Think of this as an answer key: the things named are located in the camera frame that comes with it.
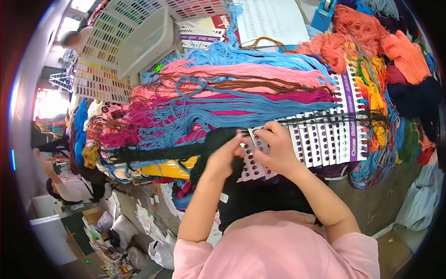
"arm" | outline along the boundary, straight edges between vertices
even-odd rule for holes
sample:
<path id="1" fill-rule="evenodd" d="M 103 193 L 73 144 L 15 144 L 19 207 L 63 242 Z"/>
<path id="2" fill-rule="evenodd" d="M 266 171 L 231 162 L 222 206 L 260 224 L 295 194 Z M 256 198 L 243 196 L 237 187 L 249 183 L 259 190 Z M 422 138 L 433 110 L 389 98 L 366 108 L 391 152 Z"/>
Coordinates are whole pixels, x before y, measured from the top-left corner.
<path id="1" fill-rule="evenodd" d="M 38 148 L 34 148 L 34 156 L 36 157 L 40 165 L 43 167 L 43 170 L 45 171 L 46 175 L 48 175 L 51 178 L 54 184 L 62 183 L 56 172 L 53 170 L 53 166 L 48 164 L 44 159 L 40 157 L 40 150 Z"/>
<path id="2" fill-rule="evenodd" d="M 254 150 L 256 160 L 284 175 L 300 188 L 314 214 L 324 225 L 330 244 L 344 234 L 361 232 L 347 205 L 298 161 L 287 129 L 272 121 L 266 123 L 263 129 L 254 131 L 254 134 L 271 146 L 269 154 Z"/>
<path id="3" fill-rule="evenodd" d="M 201 242 L 208 238 L 224 182 L 232 173 L 231 162 L 234 156 L 243 156 L 240 143 L 247 142 L 237 134 L 209 157 L 178 228 L 178 239 Z"/>

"window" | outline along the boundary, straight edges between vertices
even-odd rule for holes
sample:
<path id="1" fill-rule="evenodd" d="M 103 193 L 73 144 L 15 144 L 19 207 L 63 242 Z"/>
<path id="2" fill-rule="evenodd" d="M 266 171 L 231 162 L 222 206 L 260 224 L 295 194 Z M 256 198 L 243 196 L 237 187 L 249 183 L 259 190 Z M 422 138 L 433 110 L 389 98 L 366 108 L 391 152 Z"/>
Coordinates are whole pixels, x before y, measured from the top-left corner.
<path id="1" fill-rule="evenodd" d="M 66 113 L 68 104 L 68 100 L 63 99 L 58 90 L 39 88 L 33 120 L 36 120 L 36 117 L 53 118 L 60 113 Z"/>
<path id="2" fill-rule="evenodd" d="M 60 40 L 60 37 L 68 31 L 76 31 L 79 28 L 79 24 L 81 24 L 79 21 L 65 17 L 62 21 L 59 33 L 57 34 L 57 39 Z"/>
<path id="3" fill-rule="evenodd" d="M 87 12 L 94 4 L 95 0 L 73 0 L 71 7 L 81 12 Z"/>

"green digital display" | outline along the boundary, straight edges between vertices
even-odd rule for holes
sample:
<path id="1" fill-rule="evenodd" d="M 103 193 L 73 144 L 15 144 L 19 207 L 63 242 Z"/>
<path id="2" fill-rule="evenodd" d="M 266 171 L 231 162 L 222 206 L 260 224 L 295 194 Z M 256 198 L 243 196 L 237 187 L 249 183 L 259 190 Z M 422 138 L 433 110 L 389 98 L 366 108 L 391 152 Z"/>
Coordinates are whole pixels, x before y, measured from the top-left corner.
<path id="1" fill-rule="evenodd" d="M 155 67 L 155 72 L 159 72 L 162 67 L 161 64 L 158 64 L 158 66 Z"/>

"white card with holes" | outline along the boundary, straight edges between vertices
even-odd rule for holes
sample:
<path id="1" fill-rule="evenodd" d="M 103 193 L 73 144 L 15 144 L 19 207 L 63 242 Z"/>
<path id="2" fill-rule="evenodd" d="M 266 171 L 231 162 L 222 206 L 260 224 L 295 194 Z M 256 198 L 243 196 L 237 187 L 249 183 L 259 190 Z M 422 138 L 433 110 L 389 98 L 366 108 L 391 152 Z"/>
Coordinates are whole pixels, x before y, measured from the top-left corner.
<path id="1" fill-rule="evenodd" d="M 338 107 L 288 117 L 309 119 L 302 124 L 288 126 L 296 157 L 307 167 L 367 159 L 367 130 L 357 121 L 348 121 L 345 116 L 337 116 L 340 113 L 356 114 L 364 110 L 362 94 L 359 87 L 355 86 L 352 68 L 347 66 L 347 73 L 332 77 L 338 85 L 335 90 Z M 331 115 L 329 119 L 335 123 L 323 123 L 318 118 L 327 115 Z"/>
<path id="2" fill-rule="evenodd" d="M 253 150 L 258 148 L 260 151 L 268 154 L 269 153 L 269 145 L 260 137 L 254 135 L 252 132 L 257 129 L 261 129 L 262 127 L 256 127 L 253 129 L 248 129 L 250 137 L 248 138 L 248 144 L 244 144 L 242 146 L 244 151 L 244 163 L 242 177 L 237 180 L 237 182 L 254 180 L 261 177 L 265 177 L 265 179 L 270 179 L 277 175 L 274 171 L 268 169 L 263 166 L 259 162 L 254 159 Z"/>

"hand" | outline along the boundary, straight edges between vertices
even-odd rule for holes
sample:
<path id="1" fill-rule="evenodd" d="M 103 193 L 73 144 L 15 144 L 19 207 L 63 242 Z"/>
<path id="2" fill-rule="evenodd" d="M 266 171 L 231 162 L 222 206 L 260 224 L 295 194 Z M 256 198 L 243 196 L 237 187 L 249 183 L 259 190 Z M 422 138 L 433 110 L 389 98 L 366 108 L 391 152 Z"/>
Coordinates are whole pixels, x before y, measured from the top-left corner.
<path id="1" fill-rule="evenodd" d="M 289 131 L 282 127 L 277 121 L 271 121 L 263 126 L 263 129 L 254 131 L 256 136 L 265 140 L 270 147 L 269 154 L 259 149 L 254 149 L 254 159 L 265 167 L 288 177 L 293 172 L 305 168 L 296 158 Z"/>
<path id="2" fill-rule="evenodd" d="M 36 158 L 40 157 L 40 150 L 38 148 L 34 148 L 34 156 L 36 156 Z"/>
<path id="3" fill-rule="evenodd" d="M 243 134 L 237 133 L 235 137 L 209 156 L 203 173 L 207 173 L 212 177 L 228 178 L 232 174 L 231 163 L 234 156 L 244 157 L 240 143 L 247 144 L 248 139 L 244 138 Z"/>

